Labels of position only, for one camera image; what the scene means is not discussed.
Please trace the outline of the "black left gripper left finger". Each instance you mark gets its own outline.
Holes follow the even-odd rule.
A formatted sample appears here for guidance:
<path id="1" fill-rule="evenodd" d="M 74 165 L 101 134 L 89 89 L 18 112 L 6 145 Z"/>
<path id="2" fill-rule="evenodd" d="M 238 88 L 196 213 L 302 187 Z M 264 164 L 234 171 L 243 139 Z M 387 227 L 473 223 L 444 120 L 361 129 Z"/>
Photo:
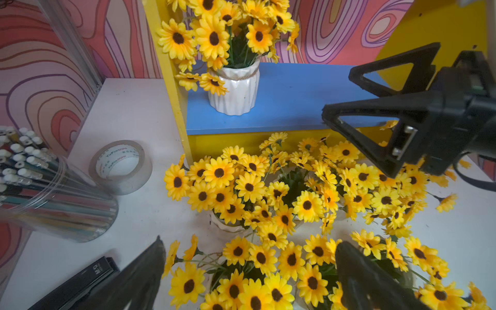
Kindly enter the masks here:
<path id="1" fill-rule="evenodd" d="M 78 309 L 152 309 L 167 252 L 160 237 Z"/>

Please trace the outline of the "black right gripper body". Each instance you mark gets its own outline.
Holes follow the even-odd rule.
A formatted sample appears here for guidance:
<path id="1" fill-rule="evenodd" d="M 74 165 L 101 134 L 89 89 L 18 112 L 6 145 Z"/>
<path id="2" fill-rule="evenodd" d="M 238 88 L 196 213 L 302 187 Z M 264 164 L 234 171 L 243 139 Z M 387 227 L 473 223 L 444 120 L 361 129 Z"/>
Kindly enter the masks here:
<path id="1" fill-rule="evenodd" d="M 421 169 L 441 175 L 464 152 L 495 160 L 495 78 L 483 53 L 462 51 L 440 69 L 430 90 L 443 100 Z"/>

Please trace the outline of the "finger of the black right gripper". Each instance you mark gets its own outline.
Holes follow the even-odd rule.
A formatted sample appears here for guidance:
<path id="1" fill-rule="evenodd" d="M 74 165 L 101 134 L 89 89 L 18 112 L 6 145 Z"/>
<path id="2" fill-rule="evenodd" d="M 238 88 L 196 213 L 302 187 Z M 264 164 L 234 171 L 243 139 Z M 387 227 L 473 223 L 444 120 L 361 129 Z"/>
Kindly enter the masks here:
<path id="1" fill-rule="evenodd" d="M 439 42 L 430 43 L 407 52 L 359 65 L 351 68 L 348 78 L 361 89 L 377 97 L 422 92 L 427 89 L 436 73 L 436 66 L 433 61 L 440 48 Z M 401 69 L 407 69 L 408 75 L 404 85 L 399 90 L 382 85 L 366 76 L 374 72 L 399 73 Z"/>
<path id="2" fill-rule="evenodd" d="M 322 121 L 395 178 L 427 153 L 441 112 L 442 93 L 426 91 L 326 105 Z"/>

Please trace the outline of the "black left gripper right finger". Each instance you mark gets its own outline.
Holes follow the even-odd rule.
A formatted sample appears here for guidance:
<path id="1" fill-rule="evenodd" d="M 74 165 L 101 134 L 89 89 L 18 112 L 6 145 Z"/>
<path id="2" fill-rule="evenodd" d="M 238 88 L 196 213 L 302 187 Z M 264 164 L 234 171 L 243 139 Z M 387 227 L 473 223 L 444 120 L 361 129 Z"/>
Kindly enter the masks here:
<path id="1" fill-rule="evenodd" d="M 337 274 L 347 309 L 428 309 L 349 242 L 337 245 Z"/>

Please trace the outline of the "sunflower pot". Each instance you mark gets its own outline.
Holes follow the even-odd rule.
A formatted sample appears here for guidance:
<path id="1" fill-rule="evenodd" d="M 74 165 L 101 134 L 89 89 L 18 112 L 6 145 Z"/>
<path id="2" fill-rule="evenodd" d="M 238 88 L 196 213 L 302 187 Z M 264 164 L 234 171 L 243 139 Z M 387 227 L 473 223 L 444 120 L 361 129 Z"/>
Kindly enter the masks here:
<path id="1" fill-rule="evenodd" d="M 404 249 L 400 248 L 396 237 L 385 238 L 364 229 L 352 232 L 351 239 L 366 257 L 374 263 L 382 263 L 390 275 L 422 280 L 421 286 L 408 285 L 406 288 L 430 309 L 490 308 L 487 298 L 474 283 L 468 284 L 467 293 L 455 282 L 445 284 L 443 280 L 450 272 L 448 262 L 438 256 L 438 250 L 422 244 L 418 238 L 407 238 Z"/>
<path id="2" fill-rule="evenodd" d="M 163 278 L 170 280 L 173 309 L 194 304 L 199 309 L 293 309 L 293 284 L 282 271 L 280 250 L 268 242 L 236 237 L 220 252 L 206 253 L 192 235 L 180 252 L 168 248 Z"/>
<path id="3" fill-rule="evenodd" d="M 262 58 L 280 60 L 276 46 L 298 52 L 300 26 L 289 1 L 167 1 L 181 21 L 163 21 L 162 52 L 178 66 L 187 91 L 203 89 L 209 104 L 227 116 L 250 112 L 256 103 Z"/>
<path id="4" fill-rule="evenodd" d="M 210 212 L 222 227 L 255 230 L 272 217 L 265 183 L 268 169 L 268 158 L 239 146 L 190 166 L 183 155 L 166 170 L 165 189 L 172 200 L 187 200 L 193 211 Z"/>
<path id="5" fill-rule="evenodd" d="M 344 195 L 341 161 L 333 153 L 337 142 L 327 133 L 305 137 L 292 147 L 288 138 L 288 133 L 272 133 L 259 146 L 270 161 L 269 204 L 300 222 L 318 223 L 321 234 L 330 235 Z"/>
<path id="6" fill-rule="evenodd" d="M 397 239 L 412 235 L 412 220 L 427 208 L 428 197 L 437 201 L 435 209 L 438 213 L 452 211 L 459 198 L 454 193 L 439 196 L 428 192 L 428 185 L 431 183 L 447 188 L 451 180 L 457 180 L 452 166 L 440 176 L 422 172 L 419 164 L 406 164 L 395 179 L 383 174 L 379 176 L 386 184 L 378 186 L 372 192 L 370 210 L 364 219 L 367 224 L 381 224 L 387 235 Z"/>
<path id="7" fill-rule="evenodd" d="M 294 285 L 304 309 L 346 309 L 338 279 L 336 251 L 341 239 L 312 235 L 304 245 L 290 242 L 280 253 L 278 271 Z"/>
<path id="8" fill-rule="evenodd" d="M 364 215 L 368 222 L 386 218 L 398 206 L 399 195 L 390 179 L 375 166 L 359 163 L 360 152 L 350 142 L 332 144 L 328 137 L 305 145 L 315 154 L 314 176 L 308 186 L 320 195 L 326 213 L 344 213 L 355 221 Z"/>

